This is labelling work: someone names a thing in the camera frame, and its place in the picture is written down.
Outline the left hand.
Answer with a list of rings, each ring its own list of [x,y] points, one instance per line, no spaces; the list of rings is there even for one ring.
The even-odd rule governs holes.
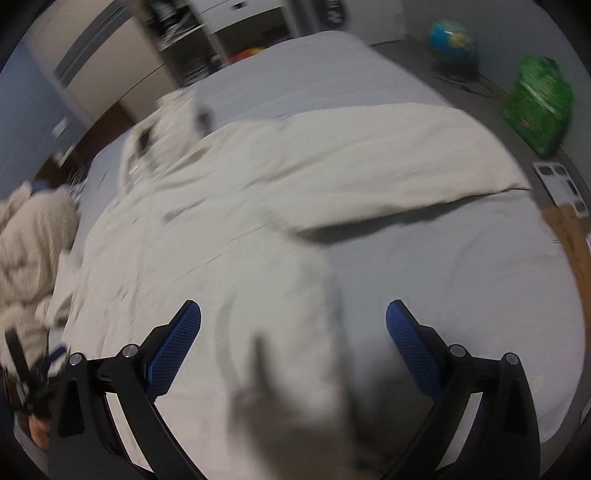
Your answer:
[[[40,419],[35,415],[28,417],[30,438],[42,451],[48,450],[51,423],[49,420]]]

